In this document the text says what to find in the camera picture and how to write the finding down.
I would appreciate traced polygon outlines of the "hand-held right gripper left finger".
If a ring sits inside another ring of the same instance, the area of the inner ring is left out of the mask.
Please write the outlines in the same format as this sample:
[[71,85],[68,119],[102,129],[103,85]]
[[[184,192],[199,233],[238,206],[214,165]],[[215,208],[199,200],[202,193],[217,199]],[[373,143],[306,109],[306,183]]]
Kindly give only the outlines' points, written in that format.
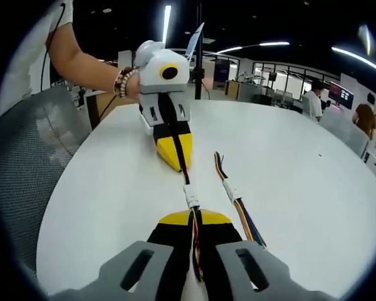
[[136,241],[105,262],[87,286],[63,300],[180,300],[190,266],[193,216],[162,218],[147,241]]

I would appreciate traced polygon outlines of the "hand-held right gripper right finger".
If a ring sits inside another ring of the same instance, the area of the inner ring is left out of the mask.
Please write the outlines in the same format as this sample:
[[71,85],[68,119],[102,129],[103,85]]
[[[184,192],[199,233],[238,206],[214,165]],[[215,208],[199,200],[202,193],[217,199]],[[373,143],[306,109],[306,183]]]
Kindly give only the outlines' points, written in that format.
[[326,293],[293,281],[288,266],[256,242],[242,240],[224,215],[211,213],[200,232],[209,300],[326,299]]

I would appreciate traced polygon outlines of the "person's left hand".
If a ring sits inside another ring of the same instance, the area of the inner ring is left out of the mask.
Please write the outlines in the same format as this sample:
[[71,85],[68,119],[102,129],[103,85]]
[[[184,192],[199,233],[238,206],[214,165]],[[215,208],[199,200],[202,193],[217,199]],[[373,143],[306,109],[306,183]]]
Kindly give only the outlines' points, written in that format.
[[132,102],[139,103],[140,82],[139,73],[134,73],[126,85],[126,98]]

